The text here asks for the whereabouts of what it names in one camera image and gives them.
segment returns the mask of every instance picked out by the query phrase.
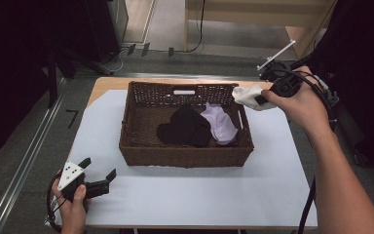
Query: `finger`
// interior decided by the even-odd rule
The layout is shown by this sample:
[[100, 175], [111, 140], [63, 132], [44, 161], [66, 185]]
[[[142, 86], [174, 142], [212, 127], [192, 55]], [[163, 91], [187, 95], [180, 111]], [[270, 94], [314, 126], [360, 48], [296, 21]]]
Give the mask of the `finger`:
[[52, 187], [52, 191], [54, 193], [54, 195], [56, 195], [56, 197], [59, 197], [62, 195], [62, 193], [58, 190], [58, 186], [59, 186], [59, 178], [57, 178], [54, 183], [53, 183], [53, 187]]
[[81, 184], [80, 186], [78, 186], [74, 194], [73, 209], [83, 208], [83, 201], [85, 199], [86, 193], [87, 193], [87, 187], [84, 184]]
[[279, 97], [278, 95], [276, 95], [275, 93], [273, 93], [272, 91], [269, 91], [269, 90], [263, 90], [261, 94], [270, 103], [272, 103], [272, 104], [274, 104], [278, 107], [282, 107], [283, 97]]
[[312, 73], [311, 69], [309, 69], [309, 66], [306, 66], [306, 65], [300, 66], [294, 69], [293, 71], [302, 71], [302, 72]]

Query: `forearm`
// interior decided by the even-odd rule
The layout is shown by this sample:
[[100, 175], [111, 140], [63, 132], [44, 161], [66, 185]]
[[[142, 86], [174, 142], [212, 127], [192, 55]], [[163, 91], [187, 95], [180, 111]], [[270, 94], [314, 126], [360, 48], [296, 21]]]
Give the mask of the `forearm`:
[[308, 133], [316, 152], [321, 233], [374, 233], [374, 206], [330, 129]]

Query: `human arm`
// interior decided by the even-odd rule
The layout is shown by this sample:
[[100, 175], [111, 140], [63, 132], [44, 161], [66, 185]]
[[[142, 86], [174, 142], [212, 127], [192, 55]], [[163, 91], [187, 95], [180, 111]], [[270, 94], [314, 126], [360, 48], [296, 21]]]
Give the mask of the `human arm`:
[[[306, 66], [298, 70], [311, 73]], [[304, 83], [295, 96], [288, 98], [270, 91], [262, 95], [301, 126], [313, 145], [320, 233], [374, 233], [374, 206], [346, 160], [312, 88]]]
[[52, 191], [57, 197], [60, 216], [62, 218], [62, 234], [83, 234], [86, 226], [86, 211], [83, 206], [83, 201], [87, 193], [87, 188], [81, 184], [74, 194], [73, 203], [65, 201], [62, 193], [57, 189], [59, 178], [53, 184]]

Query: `black cloth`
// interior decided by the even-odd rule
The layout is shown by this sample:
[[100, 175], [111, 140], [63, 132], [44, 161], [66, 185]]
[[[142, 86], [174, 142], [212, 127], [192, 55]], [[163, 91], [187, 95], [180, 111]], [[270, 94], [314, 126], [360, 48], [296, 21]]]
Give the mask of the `black cloth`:
[[207, 146], [211, 139], [211, 125], [191, 104], [182, 105], [175, 111], [170, 122], [157, 128], [157, 136], [164, 143]]

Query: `white table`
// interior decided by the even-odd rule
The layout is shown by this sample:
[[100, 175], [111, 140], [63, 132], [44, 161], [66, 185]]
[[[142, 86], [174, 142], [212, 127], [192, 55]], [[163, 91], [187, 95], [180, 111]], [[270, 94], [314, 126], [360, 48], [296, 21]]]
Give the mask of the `white table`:
[[[111, 90], [85, 111], [69, 160], [91, 157], [86, 181], [117, 177], [93, 199], [87, 225], [111, 228], [295, 229], [309, 184], [283, 112], [246, 108], [255, 145], [242, 168], [128, 167], [118, 147], [127, 91]], [[311, 207], [306, 227], [317, 224]]]

